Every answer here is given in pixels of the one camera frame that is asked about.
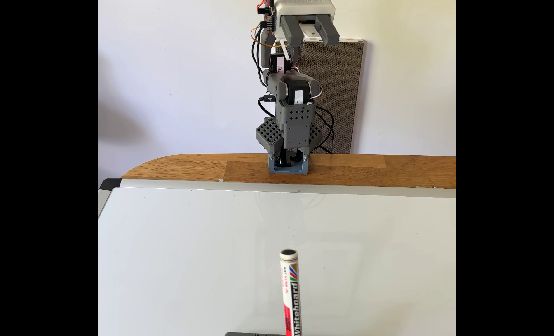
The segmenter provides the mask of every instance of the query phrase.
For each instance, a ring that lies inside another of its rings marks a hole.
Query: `whiteboard frame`
[[[98,216],[114,188],[163,188],[233,191],[270,191],[279,193],[310,194],[348,194],[383,195],[407,197],[444,197],[456,198],[455,189],[444,188],[401,188],[401,187],[363,187],[355,185],[313,185],[313,184],[276,184],[249,182],[212,182],[198,180],[142,180],[142,179],[106,179],[98,190]]]

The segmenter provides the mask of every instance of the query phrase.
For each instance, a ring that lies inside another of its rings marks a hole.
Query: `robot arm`
[[[269,153],[269,173],[306,174],[309,154],[322,139],[322,130],[313,123],[317,115],[314,98],[322,88],[317,80],[293,67],[304,35],[320,36],[326,45],[339,42],[333,26],[335,7],[330,0],[271,0],[264,5],[267,3],[268,7],[257,10],[264,15],[263,31],[257,35],[261,42],[258,67],[259,71],[265,68],[263,79],[271,94],[265,101],[275,102],[275,117],[265,118],[257,127],[256,138]],[[282,54],[271,54],[277,39],[285,39],[288,47]]]

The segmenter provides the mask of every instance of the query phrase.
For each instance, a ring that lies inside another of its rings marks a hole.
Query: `black border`
[[[122,179],[105,179],[101,183],[99,190],[113,190],[113,188],[119,188],[119,185],[122,183]]]

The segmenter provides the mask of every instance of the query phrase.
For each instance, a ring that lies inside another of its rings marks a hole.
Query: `whiteboard marker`
[[[281,290],[285,314],[285,336],[302,336],[302,312],[300,311],[300,285],[298,276],[298,252],[281,251]]]

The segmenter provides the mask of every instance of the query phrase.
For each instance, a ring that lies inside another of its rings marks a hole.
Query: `black cable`
[[[323,146],[318,146],[318,148],[322,149],[323,151],[326,151],[327,154],[331,154],[331,152],[328,149],[324,148]]]
[[[327,111],[326,109],[324,108],[321,108],[319,106],[316,106],[319,110],[323,110],[325,111],[326,113],[329,114],[329,116],[331,117],[331,126],[329,126],[329,124],[327,123],[327,121],[325,120],[325,118],[323,118],[320,114],[318,114],[318,112],[315,111],[316,115],[322,120],[323,123],[325,123],[325,125],[327,127],[329,127],[329,134],[326,135],[325,139],[318,144],[318,146],[315,148],[321,148],[323,149],[324,151],[327,151],[324,147],[322,147],[323,143],[326,142],[327,139],[329,139],[329,135],[331,135],[331,151],[333,151],[333,144],[334,144],[334,138],[335,138],[335,131],[333,130],[333,126],[335,126],[335,119],[333,118],[333,114],[331,114],[331,112]]]
[[[272,117],[272,118],[275,118],[274,115],[270,114],[269,111],[265,110],[265,108],[263,107],[263,105],[260,104],[260,102],[263,100],[262,97],[258,98],[258,106],[260,106],[260,108],[265,111],[266,114],[269,115],[269,117]]]
[[[257,41],[260,41],[260,32],[262,31],[263,29],[260,29],[258,31],[258,34],[256,34]],[[262,84],[264,87],[267,87],[267,84],[265,84],[265,82],[262,80],[260,76],[263,72],[260,70],[260,56],[258,55],[259,50],[260,50],[260,43],[257,43],[256,44],[256,68],[258,69],[258,80],[260,81],[260,84]]]
[[[260,38],[259,36],[260,36],[260,31],[256,34],[256,40],[257,41]],[[261,77],[262,71],[260,71],[260,65],[258,64],[259,61],[254,57],[254,45],[255,44],[256,44],[256,41],[252,41],[252,49],[251,49],[252,60],[254,61],[254,64],[256,65],[256,68],[258,70],[258,80],[260,81],[260,84],[262,84],[264,87],[267,87],[267,85],[265,84],[265,82],[263,82],[262,77]]]

